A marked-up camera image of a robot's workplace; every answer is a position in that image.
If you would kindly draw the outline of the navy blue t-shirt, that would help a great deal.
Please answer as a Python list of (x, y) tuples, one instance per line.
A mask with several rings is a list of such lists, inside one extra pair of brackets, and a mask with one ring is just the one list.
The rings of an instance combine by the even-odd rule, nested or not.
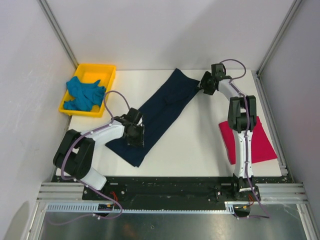
[(105, 144), (127, 163), (139, 167), (152, 147), (180, 116), (186, 105), (199, 92), (198, 80), (175, 69), (163, 85), (139, 108), (143, 115), (144, 146), (127, 144), (123, 138)]

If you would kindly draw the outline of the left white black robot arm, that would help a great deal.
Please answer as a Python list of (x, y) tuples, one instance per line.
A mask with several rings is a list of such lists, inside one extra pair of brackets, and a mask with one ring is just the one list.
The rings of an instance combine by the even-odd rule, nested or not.
[(110, 196), (111, 188), (107, 178), (92, 167), (95, 148), (113, 140), (123, 139), (132, 147), (144, 146), (143, 114), (130, 108), (128, 113), (112, 118), (107, 124), (87, 132), (68, 130), (53, 158), (53, 164), (61, 170), (61, 176), (93, 188), (93, 194), (100, 200)]

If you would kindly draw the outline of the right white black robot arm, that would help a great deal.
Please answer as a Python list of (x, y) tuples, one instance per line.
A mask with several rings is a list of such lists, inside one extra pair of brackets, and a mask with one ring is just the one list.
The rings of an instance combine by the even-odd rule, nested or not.
[(204, 94), (222, 93), (229, 101), (227, 123), (235, 142), (235, 168), (231, 185), (217, 186), (218, 196), (242, 201), (254, 190), (252, 169), (252, 136), (257, 124), (257, 101), (253, 95), (244, 94), (227, 75), (225, 65), (220, 62), (211, 65), (198, 84)]

